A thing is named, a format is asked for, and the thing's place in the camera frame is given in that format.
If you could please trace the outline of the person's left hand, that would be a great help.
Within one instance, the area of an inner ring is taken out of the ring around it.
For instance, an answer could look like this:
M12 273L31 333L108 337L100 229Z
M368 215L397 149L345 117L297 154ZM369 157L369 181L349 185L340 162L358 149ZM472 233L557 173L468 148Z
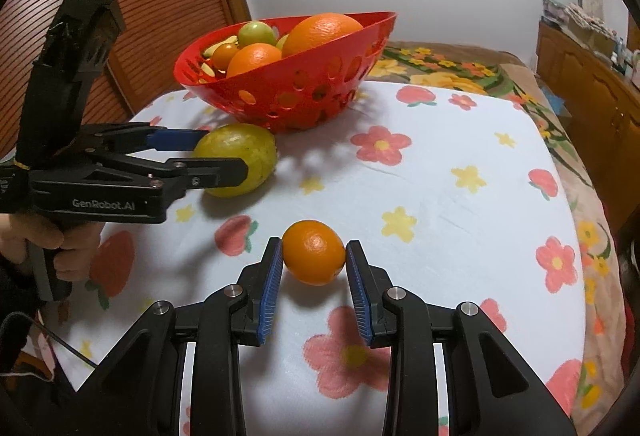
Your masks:
M32 243L56 252L54 268L59 279L80 281L89 275L103 228L103 222L88 222L63 232L37 214L2 214L1 255L19 265L27 260Z

